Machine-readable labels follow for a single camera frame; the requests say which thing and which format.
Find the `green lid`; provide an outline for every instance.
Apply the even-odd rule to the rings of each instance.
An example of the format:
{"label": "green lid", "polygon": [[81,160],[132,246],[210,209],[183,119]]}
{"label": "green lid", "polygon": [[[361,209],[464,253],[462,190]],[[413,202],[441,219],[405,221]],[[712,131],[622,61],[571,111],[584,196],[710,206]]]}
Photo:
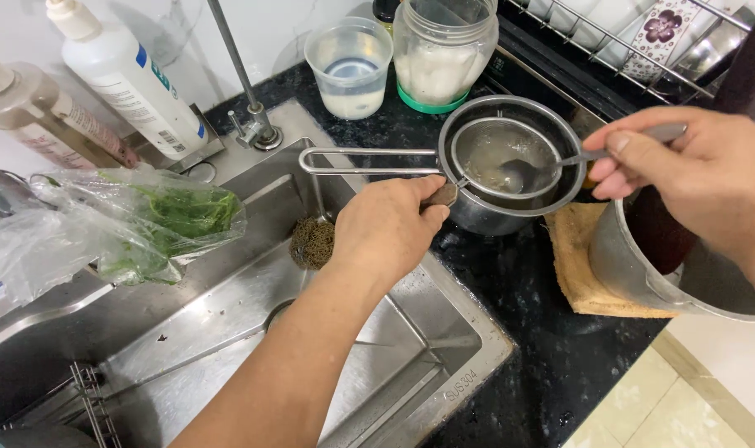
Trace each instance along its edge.
{"label": "green lid", "polygon": [[402,86],[400,85],[400,80],[396,80],[396,91],[400,94],[400,98],[402,98],[402,101],[404,101],[404,103],[410,106],[413,110],[422,112],[422,113],[436,114],[436,113],[452,112],[456,108],[460,107],[460,105],[462,105],[463,102],[466,101],[466,97],[468,96],[469,91],[471,91],[471,89],[466,90],[466,93],[463,93],[462,97],[458,98],[457,100],[453,101],[452,103],[448,105],[443,105],[443,106],[423,105],[419,101],[414,100],[402,89]]}

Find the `white bottle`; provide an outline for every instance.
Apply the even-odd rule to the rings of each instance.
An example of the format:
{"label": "white bottle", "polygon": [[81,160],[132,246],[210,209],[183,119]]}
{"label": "white bottle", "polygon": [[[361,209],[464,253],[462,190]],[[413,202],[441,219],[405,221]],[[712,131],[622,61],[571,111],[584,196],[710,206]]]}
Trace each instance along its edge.
{"label": "white bottle", "polygon": [[46,0],[46,6],[67,36],[67,66],[159,151],[179,160],[206,144],[203,124],[128,28],[101,23],[75,0]]}

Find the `hand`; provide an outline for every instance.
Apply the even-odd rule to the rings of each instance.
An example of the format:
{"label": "hand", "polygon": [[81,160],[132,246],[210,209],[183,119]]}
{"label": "hand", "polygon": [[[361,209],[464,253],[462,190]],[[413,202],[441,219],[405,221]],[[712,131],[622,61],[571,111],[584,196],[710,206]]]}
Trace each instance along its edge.
{"label": "hand", "polygon": [[411,272],[449,216],[447,206],[432,206],[419,215],[419,205],[446,179],[393,178],[363,188],[338,214],[329,264],[355,265],[376,276],[387,292]]}
{"label": "hand", "polygon": [[[687,123],[662,146],[637,133],[657,124]],[[584,148],[607,148],[589,177],[597,199],[621,199],[653,183],[684,227],[735,261],[755,282],[755,123],[697,107],[652,107],[602,127]]]}

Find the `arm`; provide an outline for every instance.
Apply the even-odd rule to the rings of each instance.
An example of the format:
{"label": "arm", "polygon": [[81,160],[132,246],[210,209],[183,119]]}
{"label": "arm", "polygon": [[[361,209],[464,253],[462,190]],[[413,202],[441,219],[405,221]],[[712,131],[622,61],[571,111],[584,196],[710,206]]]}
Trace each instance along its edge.
{"label": "arm", "polygon": [[[687,132],[666,148],[637,133],[684,122]],[[612,158],[594,165],[597,199],[622,199],[654,184],[668,211],[737,263],[755,288],[755,123],[697,107],[652,107],[588,137],[588,150]]]}
{"label": "arm", "polygon": [[339,214],[331,260],[169,448],[316,446],[349,350],[449,215],[429,176],[372,183]]}

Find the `plastic measuring cup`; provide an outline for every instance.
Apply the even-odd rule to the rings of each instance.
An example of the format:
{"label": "plastic measuring cup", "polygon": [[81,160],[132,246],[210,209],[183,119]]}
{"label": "plastic measuring cup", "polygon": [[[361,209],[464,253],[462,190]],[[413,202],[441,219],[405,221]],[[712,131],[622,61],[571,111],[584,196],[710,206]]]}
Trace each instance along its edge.
{"label": "plastic measuring cup", "polygon": [[344,17],[305,41],[305,60],[317,78],[323,103],[343,119],[366,118],[380,108],[393,54],[388,31],[362,17]]}

